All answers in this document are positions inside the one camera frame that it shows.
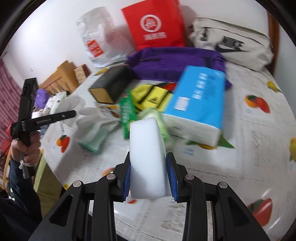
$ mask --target yellow adidas bag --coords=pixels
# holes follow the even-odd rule
[[[137,113],[149,107],[163,112],[172,97],[171,91],[150,84],[138,85],[132,89],[131,95]]]

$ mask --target table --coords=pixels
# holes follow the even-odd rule
[[[259,73],[231,63],[226,67],[233,87],[225,92],[220,146],[212,149],[188,145],[187,140],[173,137],[172,151],[188,173],[212,184],[227,182],[246,205],[256,201],[265,205],[262,226],[270,239],[276,241],[296,217],[296,163],[290,159],[289,151],[290,140],[296,137],[296,121],[284,95],[267,88],[267,81],[275,83],[267,70]],[[93,82],[93,76],[88,77],[73,93],[85,100],[86,107],[96,106],[88,92]],[[262,97],[270,113],[249,107],[245,99],[249,95]],[[63,185],[76,180],[97,181],[104,170],[124,162],[129,141],[123,139],[120,127],[107,137],[98,155],[77,144],[83,133],[75,126],[64,129],[71,137],[65,153],[55,145],[62,132],[59,123],[51,124],[42,139],[48,165]],[[117,233],[128,240],[182,239],[186,205],[175,203],[172,197],[115,203],[114,207]],[[207,210],[211,240],[210,203]]]

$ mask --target silver screw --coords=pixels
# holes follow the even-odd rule
[[[107,175],[108,180],[112,180],[114,178],[115,178],[115,175],[113,173],[110,173],[110,174]]]
[[[81,181],[75,181],[73,183],[73,187],[75,187],[75,188],[80,187],[80,185],[81,185]]]
[[[219,186],[220,186],[221,188],[227,188],[227,187],[228,187],[227,183],[225,183],[225,182],[220,182],[220,183],[219,183]]]
[[[193,180],[193,179],[194,179],[194,176],[193,176],[192,174],[186,174],[186,175],[185,175],[185,178],[186,178],[187,180]]]

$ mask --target white wall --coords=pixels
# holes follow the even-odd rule
[[[16,81],[16,83],[22,88],[25,79],[20,75],[20,73],[17,70],[17,67],[15,66],[11,55],[9,52],[6,52],[3,57],[2,60],[8,70],[8,72],[10,73],[11,77]]]
[[[296,47],[285,30],[280,28],[279,55],[274,78],[296,116]]]
[[[94,67],[87,58],[76,20],[89,10],[106,6],[115,26],[131,39],[121,8],[138,0],[47,0],[18,29],[9,43],[15,66],[24,78],[43,82],[64,60]],[[186,27],[197,15],[216,16],[268,32],[267,14],[255,0],[180,0]]]

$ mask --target black box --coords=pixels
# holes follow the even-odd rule
[[[132,80],[127,64],[117,65],[107,70],[93,85],[89,92],[103,104],[114,104]]]

